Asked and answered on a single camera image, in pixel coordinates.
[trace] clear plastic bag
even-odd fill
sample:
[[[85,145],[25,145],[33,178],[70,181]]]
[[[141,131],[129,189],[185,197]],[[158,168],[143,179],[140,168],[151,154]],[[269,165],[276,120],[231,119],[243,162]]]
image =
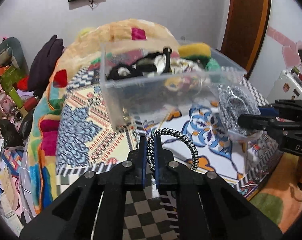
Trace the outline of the clear plastic bag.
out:
[[[211,91],[219,99],[221,122],[232,141],[247,142],[260,138],[260,131],[244,129],[237,124],[241,114],[260,114],[257,102],[246,87],[216,84]]]

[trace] black plastic bag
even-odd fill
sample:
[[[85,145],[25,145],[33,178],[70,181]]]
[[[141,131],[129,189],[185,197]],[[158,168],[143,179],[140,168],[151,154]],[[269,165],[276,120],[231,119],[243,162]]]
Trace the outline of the black plastic bag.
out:
[[[18,133],[23,140],[26,140],[31,132],[32,123],[33,123],[33,114],[34,114],[34,109],[29,111],[28,114],[24,117],[22,124],[19,128]]]
[[[24,145],[23,139],[18,134],[15,125],[8,119],[0,119],[0,130],[4,139],[4,149]]]

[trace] dark purple cloth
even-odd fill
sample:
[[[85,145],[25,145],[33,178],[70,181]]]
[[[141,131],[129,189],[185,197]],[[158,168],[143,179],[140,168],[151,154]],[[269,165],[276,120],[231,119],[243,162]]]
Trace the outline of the dark purple cloth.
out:
[[[49,84],[55,64],[62,55],[64,46],[63,40],[57,39],[57,35],[44,44],[43,48],[36,55],[28,77],[28,91],[45,90]]]

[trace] plastic bag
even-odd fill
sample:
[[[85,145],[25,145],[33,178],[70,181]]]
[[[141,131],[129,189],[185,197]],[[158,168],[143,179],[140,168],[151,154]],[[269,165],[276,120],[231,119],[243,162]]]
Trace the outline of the plastic bag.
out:
[[[211,90],[219,99],[221,122],[232,141],[247,142],[260,138],[260,131],[247,130],[237,124],[241,114],[260,114],[257,102],[248,89],[238,85],[218,84]]]
[[[18,134],[15,125],[8,119],[0,119],[0,130],[4,139],[4,149],[23,145],[23,139]]]
[[[31,132],[32,123],[33,123],[33,114],[34,114],[34,109],[29,111],[28,114],[24,117],[22,124],[18,130],[18,133],[23,140],[26,140]]]

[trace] patterned tablecloth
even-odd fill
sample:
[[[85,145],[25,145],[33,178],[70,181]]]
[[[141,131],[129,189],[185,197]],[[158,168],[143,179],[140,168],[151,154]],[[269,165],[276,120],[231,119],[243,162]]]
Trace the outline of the patterned tablecloth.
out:
[[[92,170],[97,173],[109,171],[114,165],[126,160],[129,151],[137,148],[139,137],[147,135],[159,125],[135,116],[135,126],[130,126],[119,133],[114,133],[106,113],[104,101],[98,85],[98,63],[81,69],[68,85],[65,105],[60,121],[57,144],[57,193],[61,194],[84,172]],[[267,104],[262,95],[245,79],[241,84],[249,89],[258,105]],[[223,131],[218,125],[218,115],[210,106],[198,106],[190,109],[189,116],[178,113],[161,123],[162,128],[175,128],[191,132],[197,136],[196,130],[190,131],[190,120],[210,112],[211,123],[202,127],[210,134],[205,135],[202,144],[197,145],[200,164],[199,172],[214,170],[228,181],[240,194],[246,198],[252,197],[258,187],[265,182],[267,175],[277,165],[281,153],[277,151],[274,140],[266,134],[246,146],[233,143],[226,137],[219,141],[219,146],[212,146],[216,133]],[[74,134],[63,133],[63,127],[73,125]],[[178,141],[163,137],[164,148],[173,151],[176,160],[188,162],[189,152],[179,155]],[[176,202],[170,192],[159,193],[155,180],[147,174],[147,184],[142,192],[127,192],[123,239],[163,239],[172,240],[179,237],[179,227],[176,212]]]

